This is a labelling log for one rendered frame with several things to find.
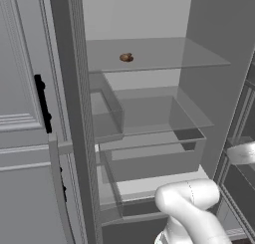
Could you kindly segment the grey low cupboard door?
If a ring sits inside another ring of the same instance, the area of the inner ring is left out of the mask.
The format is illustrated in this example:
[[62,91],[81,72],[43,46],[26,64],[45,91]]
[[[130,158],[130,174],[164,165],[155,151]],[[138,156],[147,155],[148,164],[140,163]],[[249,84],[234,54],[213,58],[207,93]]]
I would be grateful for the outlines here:
[[67,244],[45,145],[0,149],[0,244]]

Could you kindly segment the grey tall cupboard door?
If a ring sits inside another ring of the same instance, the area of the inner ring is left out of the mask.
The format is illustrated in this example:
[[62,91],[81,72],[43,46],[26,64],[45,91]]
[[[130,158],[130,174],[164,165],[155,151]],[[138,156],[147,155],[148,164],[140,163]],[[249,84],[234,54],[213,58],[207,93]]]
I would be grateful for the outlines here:
[[0,148],[48,141],[37,75],[45,84],[51,127],[65,134],[50,10],[49,0],[0,0]]

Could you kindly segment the clear low fridge drawer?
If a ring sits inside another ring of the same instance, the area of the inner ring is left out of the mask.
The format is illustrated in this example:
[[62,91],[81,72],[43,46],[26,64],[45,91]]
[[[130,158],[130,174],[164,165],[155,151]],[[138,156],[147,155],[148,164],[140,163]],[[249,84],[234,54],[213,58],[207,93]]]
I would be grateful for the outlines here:
[[165,218],[154,202],[155,190],[170,183],[170,175],[117,182],[110,169],[99,174],[104,226]]

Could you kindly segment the clear fridge door bin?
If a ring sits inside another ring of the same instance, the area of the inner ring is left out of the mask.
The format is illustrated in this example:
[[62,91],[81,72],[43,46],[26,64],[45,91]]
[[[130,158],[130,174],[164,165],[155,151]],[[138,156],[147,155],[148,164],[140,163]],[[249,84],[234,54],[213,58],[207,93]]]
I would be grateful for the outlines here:
[[94,137],[97,143],[124,137],[125,112],[103,73],[89,75]]

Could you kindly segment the grey left fridge door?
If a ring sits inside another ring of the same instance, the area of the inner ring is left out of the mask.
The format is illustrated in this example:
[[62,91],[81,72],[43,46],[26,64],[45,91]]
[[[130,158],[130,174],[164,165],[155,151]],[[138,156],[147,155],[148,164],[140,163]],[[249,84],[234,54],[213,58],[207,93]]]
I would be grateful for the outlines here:
[[50,0],[88,244],[103,244],[83,0]]

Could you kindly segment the clear fridge crisper drawer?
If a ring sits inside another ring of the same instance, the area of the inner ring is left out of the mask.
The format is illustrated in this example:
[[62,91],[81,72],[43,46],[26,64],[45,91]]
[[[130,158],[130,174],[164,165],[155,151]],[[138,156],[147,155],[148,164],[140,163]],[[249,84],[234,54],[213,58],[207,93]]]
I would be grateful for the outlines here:
[[116,181],[197,171],[206,137],[199,128],[139,135],[100,145]]

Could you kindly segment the grey fridge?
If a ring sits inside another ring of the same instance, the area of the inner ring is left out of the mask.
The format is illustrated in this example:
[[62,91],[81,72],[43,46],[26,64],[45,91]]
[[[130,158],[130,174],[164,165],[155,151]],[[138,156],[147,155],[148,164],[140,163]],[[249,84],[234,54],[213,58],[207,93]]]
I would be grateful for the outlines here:
[[[114,92],[180,87],[213,126],[200,128],[206,144],[198,170],[172,174],[170,183],[215,181],[255,49],[255,0],[83,0],[83,8],[86,46],[93,40],[187,38],[229,62],[212,67],[98,72],[105,75]],[[111,169],[100,149],[103,143],[95,141],[98,180],[102,169]],[[103,225],[103,243],[154,244],[166,222],[165,215],[150,221]]]

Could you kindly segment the large glass fridge shelf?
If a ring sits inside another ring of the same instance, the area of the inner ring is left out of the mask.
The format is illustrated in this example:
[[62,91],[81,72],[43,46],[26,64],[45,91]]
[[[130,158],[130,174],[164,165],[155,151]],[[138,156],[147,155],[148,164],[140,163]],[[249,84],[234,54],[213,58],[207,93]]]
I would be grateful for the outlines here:
[[[132,62],[120,60],[125,53],[132,53]],[[229,65],[221,56],[187,38],[93,40],[87,42],[87,56],[91,73]]]

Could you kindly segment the small glass fridge shelf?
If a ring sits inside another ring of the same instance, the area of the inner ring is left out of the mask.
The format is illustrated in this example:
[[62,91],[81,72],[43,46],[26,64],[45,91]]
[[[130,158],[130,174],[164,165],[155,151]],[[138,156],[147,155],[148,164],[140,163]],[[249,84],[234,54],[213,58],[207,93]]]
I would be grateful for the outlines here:
[[125,114],[125,135],[213,126],[180,87],[123,90],[116,95]]

